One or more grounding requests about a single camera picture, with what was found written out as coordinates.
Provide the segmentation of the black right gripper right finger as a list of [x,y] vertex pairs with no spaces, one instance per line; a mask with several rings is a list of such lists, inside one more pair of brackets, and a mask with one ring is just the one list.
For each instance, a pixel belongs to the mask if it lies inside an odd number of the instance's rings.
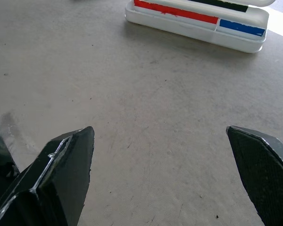
[[283,226],[283,143],[262,132],[228,126],[242,184],[265,226]]

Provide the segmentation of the black tape strip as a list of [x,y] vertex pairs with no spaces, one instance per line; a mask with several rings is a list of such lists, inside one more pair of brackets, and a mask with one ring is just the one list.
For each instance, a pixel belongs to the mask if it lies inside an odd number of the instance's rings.
[[221,8],[227,8],[227,9],[235,10],[239,12],[246,12],[248,9],[248,6],[245,6],[245,5],[239,5],[239,4],[225,2],[221,0],[189,0],[189,1],[194,1],[194,2],[212,5],[212,6],[221,7]]

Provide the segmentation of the white plastic tray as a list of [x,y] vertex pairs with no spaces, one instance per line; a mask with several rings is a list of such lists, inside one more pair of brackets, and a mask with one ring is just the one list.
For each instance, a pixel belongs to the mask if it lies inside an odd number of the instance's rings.
[[[129,0],[125,7],[127,21],[151,28],[179,34],[185,37],[231,48],[245,53],[257,53],[266,40],[269,13],[263,8],[270,6],[275,0],[221,0],[248,6],[246,12],[216,7],[189,0],[143,0],[168,7],[183,9],[199,14],[219,17],[217,24],[206,23],[145,8],[136,7]],[[260,36],[243,33],[219,26],[220,19],[237,22],[253,27],[264,28]]]

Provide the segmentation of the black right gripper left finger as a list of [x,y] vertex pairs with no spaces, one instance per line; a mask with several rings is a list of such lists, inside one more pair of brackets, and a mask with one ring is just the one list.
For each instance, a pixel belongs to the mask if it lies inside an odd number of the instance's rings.
[[91,126],[50,140],[0,197],[0,226],[77,226],[93,151]]

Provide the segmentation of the red tape strip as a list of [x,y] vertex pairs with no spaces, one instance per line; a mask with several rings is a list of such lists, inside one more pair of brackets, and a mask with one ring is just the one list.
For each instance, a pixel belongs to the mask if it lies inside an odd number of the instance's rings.
[[204,14],[199,14],[196,12],[191,12],[183,9],[168,7],[164,5],[159,5],[156,3],[150,3],[143,0],[133,0],[136,7],[145,8],[149,10],[154,10],[160,12],[161,14],[171,14],[174,16],[181,16],[189,19],[194,19],[206,23],[217,24],[219,17],[209,16]]

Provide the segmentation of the blue tape strip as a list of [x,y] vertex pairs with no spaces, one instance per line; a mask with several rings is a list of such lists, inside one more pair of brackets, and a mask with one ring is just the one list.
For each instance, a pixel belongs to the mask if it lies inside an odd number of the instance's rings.
[[220,19],[219,26],[223,28],[228,28],[231,30],[243,32],[243,33],[248,33],[256,36],[262,37],[262,35],[265,33],[264,28],[260,27],[253,27],[245,24],[240,24],[237,22],[232,22],[224,19]]

